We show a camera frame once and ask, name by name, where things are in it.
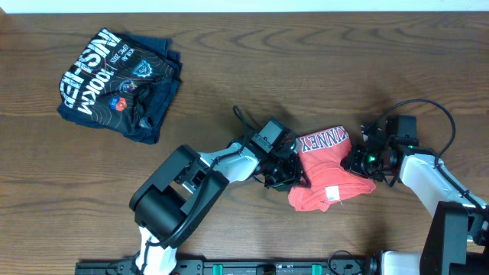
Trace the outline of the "orange-red t-shirt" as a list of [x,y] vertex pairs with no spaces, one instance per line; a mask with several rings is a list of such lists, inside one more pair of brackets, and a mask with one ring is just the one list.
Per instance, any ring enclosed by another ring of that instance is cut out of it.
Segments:
[[327,211],[329,206],[376,189],[373,180],[347,172],[341,161],[352,149],[346,129],[339,125],[298,137],[303,178],[288,193],[298,212]]

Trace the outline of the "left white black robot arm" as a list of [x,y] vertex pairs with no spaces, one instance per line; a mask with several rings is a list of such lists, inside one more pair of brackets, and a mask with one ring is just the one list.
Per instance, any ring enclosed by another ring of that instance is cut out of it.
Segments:
[[247,130],[223,150],[202,153],[179,146],[129,202],[141,234],[132,272],[171,273],[177,248],[229,184],[262,176],[264,187],[290,191],[303,175],[299,152],[296,135],[274,118],[259,131]]

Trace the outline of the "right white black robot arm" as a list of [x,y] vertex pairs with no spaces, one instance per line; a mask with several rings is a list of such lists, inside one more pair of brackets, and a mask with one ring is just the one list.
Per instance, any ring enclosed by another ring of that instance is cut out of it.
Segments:
[[354,146],[342,167],[356,176],[388,186],[401,183],[413,191],[432,216],[419,253],[383,251],[364,264],[364,274],[486,274],[488,204],[470,192],[446,168],[437,153],[420,147],[416,118],[394,115],[385,128],[362,127],[363,144]]

